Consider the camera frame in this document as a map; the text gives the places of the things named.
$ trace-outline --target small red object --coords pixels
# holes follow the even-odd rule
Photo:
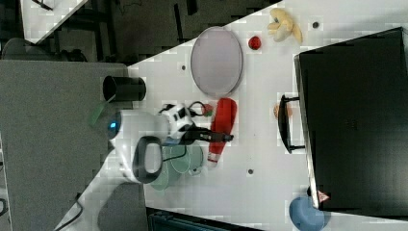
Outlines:
[[[213,106],[210,104],[204,104],[204,108],[201,108],[201,112],[204,116],[211,116],[213,114]]]
[[[261,47],[261,39],[259,37],[252,37],[248,45],[252,50],[258,50]]]

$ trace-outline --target red bottle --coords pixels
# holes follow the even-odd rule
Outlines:
[[[230,135],[237,114],[237,103],[230,98],[221,98],[217,103],[216,116],[211,130]],[[211,142],[208,153],[208,166],[215,167],[224,149],[225,142]]]

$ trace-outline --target red ball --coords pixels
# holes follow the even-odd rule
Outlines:
[[[252,37],[248,45],[252,50],[258,50],[261,47],[261,39],[259,37]]]

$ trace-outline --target white plate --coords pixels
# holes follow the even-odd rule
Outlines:
[[[222,97],[234,90],[242,72],[242,50],[234,34],[221,27],[205,30],[191,52],[191,74],[206,94]]]

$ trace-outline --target screw hole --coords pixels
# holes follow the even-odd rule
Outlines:
[[[312,26],[313,26],[313,28],[315,28],[315,29],[317,29],[318,27],[319,27],[319,23],[318,22],[314,22],[313,24],[312,24]]]

